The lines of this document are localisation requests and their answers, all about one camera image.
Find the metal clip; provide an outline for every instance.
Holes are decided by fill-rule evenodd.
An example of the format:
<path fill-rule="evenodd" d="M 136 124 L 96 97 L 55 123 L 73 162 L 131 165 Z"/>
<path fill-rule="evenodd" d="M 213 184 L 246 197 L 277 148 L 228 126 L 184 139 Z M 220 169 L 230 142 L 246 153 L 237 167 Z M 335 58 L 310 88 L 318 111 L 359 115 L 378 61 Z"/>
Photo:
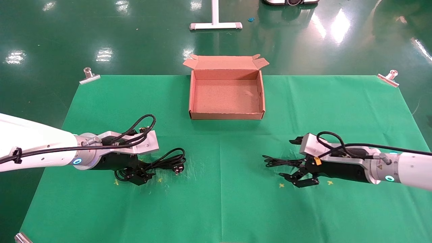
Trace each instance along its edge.
<path fill-rule="evenodd" d="M 79 84 L 85 84 L 85 83 L 92 82 L 92 81 L 94 81 L 96 79 L 100 79 L 101 78 L 101 76 L 99 74 L 95 75 L 94 73 L 92 73 L 92 69 L 89 68 L 89 67 L 84 68 L 84 73 L 86 74 L 86 78 L 83 79 L 83 80 L 81 80 L 79 82 Z"/>
<path fill-rule="evenodd" d="M 384 81 L 384 82 L 390 84 L 391 86 L 393 86 L 393 87 L 395 87 L 395 88 L 399 86 L 398 83 L 396 83 L 396 82 L 393 81 L 393 79 L 394 79 L 396 76 L 397 76 L 397 71 L 396 71 L 396 70 L 391 70 L 391 71 L 389 72 L 389 74 L 387 74 L 387 76 L 385 76 L 385 77 L 384 77 L 383 75 L 381 75 L 381 74 L 378 74 L 378 75 L 377 75 L 377 77 L 378 77 L 379 79 L 381 79 L 382 81 Z"/>
<path fill-rule="evenodd" d="M 33 243 L 23 232 L 19 232 L 14 238 L 16 243 Z"/>

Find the blue led ring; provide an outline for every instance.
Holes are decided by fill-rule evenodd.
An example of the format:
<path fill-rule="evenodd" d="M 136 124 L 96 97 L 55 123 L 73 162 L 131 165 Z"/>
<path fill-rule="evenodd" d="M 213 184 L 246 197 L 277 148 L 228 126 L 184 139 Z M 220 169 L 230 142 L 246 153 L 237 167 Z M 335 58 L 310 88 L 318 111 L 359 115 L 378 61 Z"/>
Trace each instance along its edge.
<path fill-rule="evenodd" d="M 389 182 L 394 182 L 394 177 L 392 176 L 385 176 L 385 179 L 388 180 Z"/>
<path fill-rule="evenodd" d="M 75 161 L 72 162 L 72 164 L 77 165 L 79 163 L 81 163 L 82 159 L 76 159 Z"/>

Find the white stand base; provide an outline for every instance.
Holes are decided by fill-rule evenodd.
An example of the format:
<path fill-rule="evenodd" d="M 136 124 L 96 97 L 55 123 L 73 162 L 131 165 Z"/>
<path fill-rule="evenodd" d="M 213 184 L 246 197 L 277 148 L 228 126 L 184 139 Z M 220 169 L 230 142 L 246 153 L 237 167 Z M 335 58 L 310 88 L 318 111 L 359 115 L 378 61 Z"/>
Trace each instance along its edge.
<path fill-rule="evenodd" d="M 232 23 L 192 23 L 189 29 L 242 29 L 240 22 Z"/>

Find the box flap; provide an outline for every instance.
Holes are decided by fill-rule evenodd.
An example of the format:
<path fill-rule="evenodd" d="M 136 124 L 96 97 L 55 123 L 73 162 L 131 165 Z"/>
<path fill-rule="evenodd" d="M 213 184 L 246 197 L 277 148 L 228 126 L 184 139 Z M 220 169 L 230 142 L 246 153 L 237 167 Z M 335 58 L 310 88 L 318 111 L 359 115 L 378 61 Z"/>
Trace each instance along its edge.
<path fill-rule="evenodd" d="M 259 70 L 269 63 L 260 55 L 254 56 L 197 56 L 191 55 L 184 61 L 183 65 L 194 70 L 205 69 L 246 69 Z"/>

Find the white metal stand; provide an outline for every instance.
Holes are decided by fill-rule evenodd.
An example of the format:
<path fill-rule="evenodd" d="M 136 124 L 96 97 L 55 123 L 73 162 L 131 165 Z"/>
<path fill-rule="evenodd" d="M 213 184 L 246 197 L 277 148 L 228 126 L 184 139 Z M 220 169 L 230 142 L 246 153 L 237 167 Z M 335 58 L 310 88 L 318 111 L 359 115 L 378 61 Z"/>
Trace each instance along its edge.
<path fill-rule="evenodd" d="M 241 29 L 240 22 L 219 23 L 219 0 L 212 0 L 212 22 L 192 23 L 189 29 Z"/>

